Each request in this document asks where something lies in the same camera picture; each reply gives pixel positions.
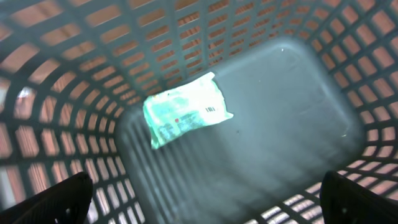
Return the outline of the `mint green wipes packet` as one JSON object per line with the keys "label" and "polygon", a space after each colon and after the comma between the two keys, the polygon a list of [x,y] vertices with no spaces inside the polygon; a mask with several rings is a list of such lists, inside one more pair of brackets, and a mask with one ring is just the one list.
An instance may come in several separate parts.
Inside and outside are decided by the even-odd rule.
{"label": "mint green wipes packet", "polygon": [[148,97],[143,113],[151,148],[158,149],[189,131],[222,123],[233,117],[221,90],[208,72],[185,85]]}

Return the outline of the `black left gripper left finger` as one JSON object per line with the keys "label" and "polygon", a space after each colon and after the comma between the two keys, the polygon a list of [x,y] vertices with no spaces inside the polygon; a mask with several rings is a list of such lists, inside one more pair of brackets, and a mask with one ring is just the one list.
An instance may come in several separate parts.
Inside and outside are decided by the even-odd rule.
{"label": "black left gripper left finger", "polygon": [[92,197],[91,177],[79,172],[2,211],[1,224],[84,223]]}

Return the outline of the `grey plastic mesh basket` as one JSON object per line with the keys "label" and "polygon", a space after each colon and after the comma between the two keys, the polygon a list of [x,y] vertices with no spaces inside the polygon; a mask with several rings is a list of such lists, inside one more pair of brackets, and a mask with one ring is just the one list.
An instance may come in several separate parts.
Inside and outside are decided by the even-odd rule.
{"label": "grey plastic mesh basket", "polygon": [[[233,117],[153,150],[208,72]],[[85,171],[85,223],[322,223],[329,170],[397,201],[396,1],[1,2],[2,210]]]}

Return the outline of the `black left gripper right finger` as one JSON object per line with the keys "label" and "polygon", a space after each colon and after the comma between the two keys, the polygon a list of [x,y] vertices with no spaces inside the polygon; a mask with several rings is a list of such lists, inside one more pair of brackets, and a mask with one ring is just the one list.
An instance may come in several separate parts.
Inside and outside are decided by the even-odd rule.
{"label": "black left gripper right finger", "polygon": [[320,206],[326,224],[397,224],[397,203],[334,171],[322,180]]}

